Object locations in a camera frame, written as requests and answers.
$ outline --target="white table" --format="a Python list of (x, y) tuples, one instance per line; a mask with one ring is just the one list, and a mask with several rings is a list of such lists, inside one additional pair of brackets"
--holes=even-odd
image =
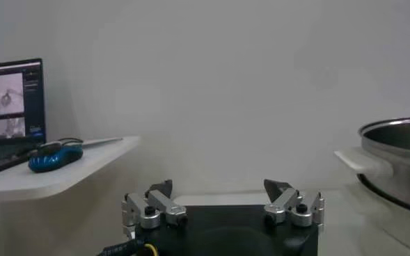
[[(320, 235), (318, 255), (410, 255), (396, 240), (369, 225), (345, 197), (345, 191), (322, 191), (325, 197), (325, 225)], [(220, 195), (182, 195), (174, 200), (179, 205), (264, 205), (266, 193)]]
[[(100, 140), (86, 141), (85, 144), (97, 141)], [(58, 232), (67, 232), (68, 235), (73, 235), (72, 230), (79, 232), (79, 222), (85, 222), (83, 217), (79, 215), (83, 211), (86, 211), (86, 216), (95, 213), (92, 209), (83, 209), (83, 207), (96, 206), (97, 202), (76, 203), (82, 200), (79, 197), (79, 192), (96, 197), (101, 194), (98, 194), (97, 191), (79, 191), (78, 189), (75, 194), (70, 193), (71, 196), (67, 196), (66, 193), (62, 197), (37, 199), (68, 190), (135, 148), (139, 141), (138, 136), (130, 136), (107, 143), (90, 145), (84, 149), (84, 155), (80, 160), (48, 173), (33, 173), (27, 166), (28, 163), (0, 172), (0, 256), (11, 255), (12, 252), (15, 255), (46, 254), (49, 252), (49, 248), (56, 248), (58, 251), (64, 252), (51, 251), (52, 255), (72, 254), (67, 248), (70, 246), (73, 248), (70, 243), (76, 243), (79, 236), (75, 239)], [(73, 224), (76, 224), (77, 227), (70, 227), (67, 222), (70, 223), (74, 220), (76, 223)], [(68, 225), (68, 227), (58, 228), (58, 226), (63, 225)], [(95, 226), (89, 223), (83, 223), (82, 228), (95, 230)]]
[[(87, 178), (139, 144), (138, 136), (105, 142), (84, 150), (83, 157), (48, 173), (33, 173), (28, 163), (0, 172), (0, 202), (45, 198)], [(86, 141), (85, 144), (105, 140)]]

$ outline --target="white countertop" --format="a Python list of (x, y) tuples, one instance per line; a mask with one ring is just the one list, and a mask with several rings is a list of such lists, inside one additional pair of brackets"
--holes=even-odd
[(45, 198), (60, 193), (130, 151), (139, 141), (138, 136), (130, 136), (90, 146), (80, 160), (48, 173), (33, 173), (28, 162), (3, 170), (0, 172), (0, 202)]

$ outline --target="computer monitor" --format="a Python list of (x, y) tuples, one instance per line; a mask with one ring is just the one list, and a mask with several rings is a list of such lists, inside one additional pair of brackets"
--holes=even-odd
[(0, 63), (0, 145), (45, 136), (42, 59)]

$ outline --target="blue computer mouse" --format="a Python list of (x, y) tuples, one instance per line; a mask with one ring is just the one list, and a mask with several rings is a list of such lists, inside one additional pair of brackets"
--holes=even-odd
[(35, 173), (44, 173), (59, 169), (82, 157), (82, 145), (46, 145), (31, 155), (29, 168)]

